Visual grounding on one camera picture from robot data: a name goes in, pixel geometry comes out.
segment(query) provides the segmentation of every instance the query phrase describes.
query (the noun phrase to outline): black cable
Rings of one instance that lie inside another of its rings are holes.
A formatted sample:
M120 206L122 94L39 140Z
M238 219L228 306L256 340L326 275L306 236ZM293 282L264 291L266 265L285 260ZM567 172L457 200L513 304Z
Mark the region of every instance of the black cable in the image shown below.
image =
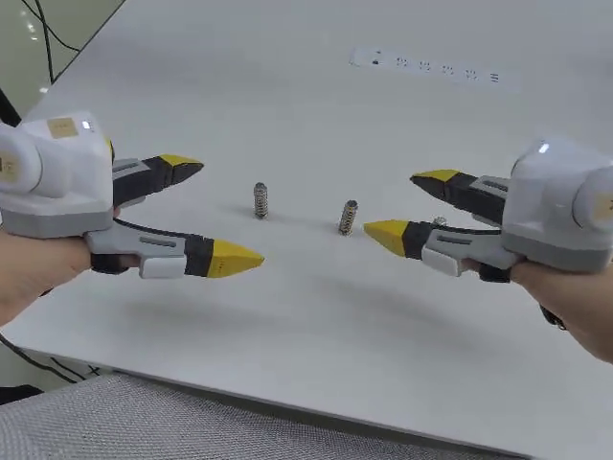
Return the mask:
M25 360L26 362L28 362L29 364L32 364L32 366L37 367L38 369L42 369L43 371L49 371L52 374L55 374L56 376L58 376L59 378L61 378L64 381L67 381L68 383L77 383L76 380L72 380L69 377L64 376L61 372L58 371L58 369L56 369L55 367L51 367L51 366L46 366L45 364L41 364L37 361L34 361L31 357L29 357L28 355L26 355L25 353L23 353L19 348L17 348L15 345L13 345L6 337L4 337L1 333L0 333L0 343L3 343L9 350L11 350L13 353L15 353L16 355L18 355L19 357L21 357L23 360Z
M53 361L58 367L61 367L64 371L70 372L73 376L77 376L81 380L87 380L84 376L82 376L81 374L79 374L76 371L73 371L70 367L64 366L61 362L59 362L54 357L51 358L51 361Z
M42 22L42 18L41 18L41 17L40 17L38 14L36 14L36 11L34 11L34 8L32 8L32 7L30 6L30 4L29 4L29 3L28 3L26 0L21 0L21 3L23 3L23 4L26 6L26 8L27 8L28 10L30 10L30 12L32 13L32 15L33 15L33 16L34 16L36 19L38 19L40 22ZM79 48L75 48L74 46L70 46L70 45L68 45L66 42L64 42L64 40L62 40L61 38L59 38L59 37L57 36L57 34L54 32L54 30L53 30L51 27L49 27L49 25L47 25L47 29L49 29L49 34L51 34L51 35L52 35L52 36L53 36L53 37L54 37L54 38L57 40L57 42L58 42L58 43L59 43L61 46L63 46L64 48L68 48L69 50L76 51L77 53L80 51L80 49L79 49Z
M47 20L45 19L45 13L40 6L40 0L34 0L36 3L36 8L38 9L38 15L40 16L40 22L42 22L42 32L45 35L45 48L47 50L47 68L49 69L49 81L51 84L56 82L56 77L54 74L54 61L51 57L51 41L49 39L49 26L47 25Z
M21 117L15 107L12 106L9 98L2 92L2 88L0 88L0 122L11 127L16 127L21 123Z

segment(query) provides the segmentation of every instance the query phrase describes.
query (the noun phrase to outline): compression spring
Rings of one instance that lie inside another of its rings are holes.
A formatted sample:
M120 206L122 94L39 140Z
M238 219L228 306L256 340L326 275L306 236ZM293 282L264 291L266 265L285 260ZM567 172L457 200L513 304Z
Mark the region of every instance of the compression spring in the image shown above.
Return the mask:
M262 182L258 182L253 188L253 195L256 218L264 219L268 216L268 189Z
M341 221L338 224L338 233L345 237L351 234L353 220L355 219L356 213L357 201L355 201L354 199L350 199L347 203L345 203L343 215L341 216Z

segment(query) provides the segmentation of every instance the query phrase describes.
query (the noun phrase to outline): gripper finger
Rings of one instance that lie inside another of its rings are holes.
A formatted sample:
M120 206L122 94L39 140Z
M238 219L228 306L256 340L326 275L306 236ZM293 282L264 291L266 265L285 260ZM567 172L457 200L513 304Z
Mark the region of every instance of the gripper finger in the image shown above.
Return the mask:
M107 230L89 232L92 267L102 273L125 271L121 256L140 260L142 278L185 275L223 278L260 266L263 257L247 248L200 235L167 232L115 219Z

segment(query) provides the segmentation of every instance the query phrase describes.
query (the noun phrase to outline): yellow label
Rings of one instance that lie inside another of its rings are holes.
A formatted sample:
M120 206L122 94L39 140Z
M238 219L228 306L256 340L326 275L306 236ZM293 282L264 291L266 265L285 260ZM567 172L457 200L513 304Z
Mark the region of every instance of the yellow label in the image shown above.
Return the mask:
M19 163L10 152L0 150L0 181L16 182L19 178Z
M54 139L79 135L75 121L72 118L54 118L47 120L47 126Z
M594 220L613 219L613 195L599 195L594 206Z

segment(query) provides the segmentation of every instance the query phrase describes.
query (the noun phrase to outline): gray gripper base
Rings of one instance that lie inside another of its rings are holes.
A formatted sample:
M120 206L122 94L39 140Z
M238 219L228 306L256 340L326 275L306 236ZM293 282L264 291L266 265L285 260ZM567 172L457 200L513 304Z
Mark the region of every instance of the gray gripper base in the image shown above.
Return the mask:
M511 251L525 254L530 261L563 271L596 273L603 271L611 262L611 249L567 249L504 232L502 244Z
M34 216L1 210L4 230L20 237L48 239L80 237L91 230L103 230L113 223L113 210L99 213Z
M507 251L499 234L479 235L433 230L425 247L456 261L471 259L502 270L511 268L524 259L521 255Z
M117 221L106 230L88 232L85 241L93 254L135 254L141 260L185 257L183 238L145 232Z

